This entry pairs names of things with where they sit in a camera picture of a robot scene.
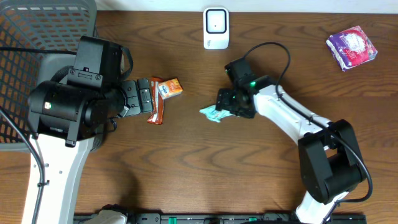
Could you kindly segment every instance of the table surface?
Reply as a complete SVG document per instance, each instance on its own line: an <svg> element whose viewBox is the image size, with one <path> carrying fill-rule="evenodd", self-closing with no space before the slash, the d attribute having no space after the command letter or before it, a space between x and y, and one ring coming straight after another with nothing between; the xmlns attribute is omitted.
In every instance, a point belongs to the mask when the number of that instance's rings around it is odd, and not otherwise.
<svg viewBox="0 0 398 224"><path fill-rule="evenodd" d="M219 88L231 86L227 63L256 44L277 41L292 55L282 86L313 112L349 121L372 174L371 199L338 211L363 212L368 223L397 222L397 15L231 13L226 50L203 48L199 12L98 12L96 25L100 37L129 47L130 79L178 77L184 91L165 101L161 126L148 124L148 114L118 121L118 130L87 159L77 213L114 203L164 213L294 210L305 192L295 143L258 115L219 124L199 113L215 103ZM342 72L325 41L357 25L379 53ZM287 57L268 46L249 60L258 75L277 78ZM1 223L21 222L28 179L28 154L1 154ZM367 189L362 183L349 198Z"/></svg>

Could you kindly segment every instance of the red wrapper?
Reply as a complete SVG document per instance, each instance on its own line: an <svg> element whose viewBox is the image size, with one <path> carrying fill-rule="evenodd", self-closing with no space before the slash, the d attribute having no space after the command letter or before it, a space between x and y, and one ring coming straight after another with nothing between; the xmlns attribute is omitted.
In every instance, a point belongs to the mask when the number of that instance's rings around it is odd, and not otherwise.
<svg viewBox="0 0 398 224"><path fill-rule="evenodd" d="M150 90L152 93L152 104L154 106L153 112L150 114L147 120L150 124L162 124L163 123L163 98L160 95L157 85L162 83L161 78L151 78L150 79Z"/></svg>

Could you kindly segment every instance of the wooden tabletop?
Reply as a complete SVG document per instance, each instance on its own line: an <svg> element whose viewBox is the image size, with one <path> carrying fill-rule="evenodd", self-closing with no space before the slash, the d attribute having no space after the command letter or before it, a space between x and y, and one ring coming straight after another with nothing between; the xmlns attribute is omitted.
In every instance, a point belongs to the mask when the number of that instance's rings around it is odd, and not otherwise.
<svg viewBox="0 0 398 224"><path fill-rule="evenodd" d="M199 110L230 87L224 66L265 41L285 44L292 63L282 86L304 106L356 131L374 192L339 212L363 212L368 223L398 218L398 16L372 14L231 13L226 50L203 48L200 12L98 12L101 38L129 47L130 79L177 77L182 95L165 101L164 123L148 114L118 120L118 130L89 155L77 213L106 204L164 213L262 213L294 210L305 193L297 146L274 123L226 118L214 123ZM325 45L329 35L361 26L379 53L342 72ZM258 75L277 78L286 64L278 47L249 60ZM20 223L29 179L29 155L0 156L0 222ZM349 195L362 197L366 183Z"/></svg>

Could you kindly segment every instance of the basket mesh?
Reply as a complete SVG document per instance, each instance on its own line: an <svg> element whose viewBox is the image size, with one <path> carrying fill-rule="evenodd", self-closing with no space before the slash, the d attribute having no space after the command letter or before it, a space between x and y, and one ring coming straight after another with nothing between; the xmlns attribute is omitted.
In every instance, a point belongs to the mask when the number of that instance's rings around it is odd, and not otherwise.
<svg viewBox="0 0 398 224"><path fill-rule="evenodd" d="M83 4L67 6L8 6L0 9L0 47L76 51L82 35L89 34L90 14ZM0 106L27 134L27 98L36 87L42 54L0 51ZM21 142L0 119L0 142Z"/></svg>

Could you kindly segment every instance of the gray plastic basket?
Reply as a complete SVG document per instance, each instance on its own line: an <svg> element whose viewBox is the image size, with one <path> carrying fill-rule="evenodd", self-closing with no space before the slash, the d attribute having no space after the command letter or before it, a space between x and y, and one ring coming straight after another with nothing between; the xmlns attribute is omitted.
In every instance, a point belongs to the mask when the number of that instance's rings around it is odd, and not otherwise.
<svg viewBox="0 0 398 224"><path fill-rule="evenodd" d="M94 0L0 0L0 47L76 51L82 35L97 36L95 19ZM26 134L27 98L44 56L0 51L0 105ZM0 142L0 151L27 150L4 119Z"/></svg>

